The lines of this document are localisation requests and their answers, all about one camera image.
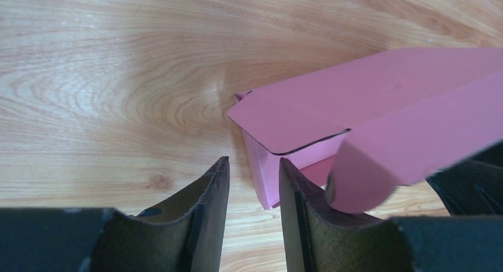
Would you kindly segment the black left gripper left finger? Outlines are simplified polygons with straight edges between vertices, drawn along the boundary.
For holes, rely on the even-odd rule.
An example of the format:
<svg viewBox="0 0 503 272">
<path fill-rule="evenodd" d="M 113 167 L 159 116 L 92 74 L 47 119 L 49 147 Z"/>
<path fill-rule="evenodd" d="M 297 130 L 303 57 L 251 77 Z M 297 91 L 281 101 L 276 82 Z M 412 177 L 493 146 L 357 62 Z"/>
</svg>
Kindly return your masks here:
<svg viewBox="0 0 503 272">
<path fill-rule="evenodd" d="M 218 271 L 230 163 L 140 214 L 113 207 L 3 207 L 2 271 Z"/>
</svg>

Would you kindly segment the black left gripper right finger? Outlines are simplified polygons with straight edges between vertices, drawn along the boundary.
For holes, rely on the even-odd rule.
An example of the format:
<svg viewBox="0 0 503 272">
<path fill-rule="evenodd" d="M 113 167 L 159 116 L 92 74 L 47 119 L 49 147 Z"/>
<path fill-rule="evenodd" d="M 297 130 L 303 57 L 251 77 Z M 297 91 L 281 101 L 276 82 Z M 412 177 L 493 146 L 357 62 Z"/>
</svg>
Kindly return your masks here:
<svg viewBox="0 0 503 272">
<path fill-rule="evenodd" d="M 279 183 L 288 271 L 502 270 L 502 215 L 342 213 L 287 159 Z"/>
</svg>

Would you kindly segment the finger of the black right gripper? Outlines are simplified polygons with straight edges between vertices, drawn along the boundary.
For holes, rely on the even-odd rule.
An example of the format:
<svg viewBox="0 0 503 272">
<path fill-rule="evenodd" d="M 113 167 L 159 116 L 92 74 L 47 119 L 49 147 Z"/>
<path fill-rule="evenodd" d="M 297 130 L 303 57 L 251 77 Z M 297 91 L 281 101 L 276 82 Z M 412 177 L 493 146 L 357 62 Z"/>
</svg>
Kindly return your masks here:
<svg viewBox="0 0 503 272">
<path fill-rule="evenodd" d="M 426 181 L 451 215 L 502 215 L 502 143 Z"/>
</svg>

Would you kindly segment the pink paper box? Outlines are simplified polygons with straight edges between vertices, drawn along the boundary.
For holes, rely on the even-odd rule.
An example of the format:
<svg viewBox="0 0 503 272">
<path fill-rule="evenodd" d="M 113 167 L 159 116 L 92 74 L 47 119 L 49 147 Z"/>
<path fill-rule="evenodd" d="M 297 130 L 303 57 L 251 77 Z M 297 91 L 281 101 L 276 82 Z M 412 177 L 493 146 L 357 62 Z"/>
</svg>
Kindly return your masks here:
<svg viewBox="0 0 503 272">
<path fill-rule="evenodd" d="M 264 209 L 280 202 L 285 158 L 332 207 L 360 213 L 502 142 L 502 49 L 387 50 L 235 98 Z"/>
</svg>

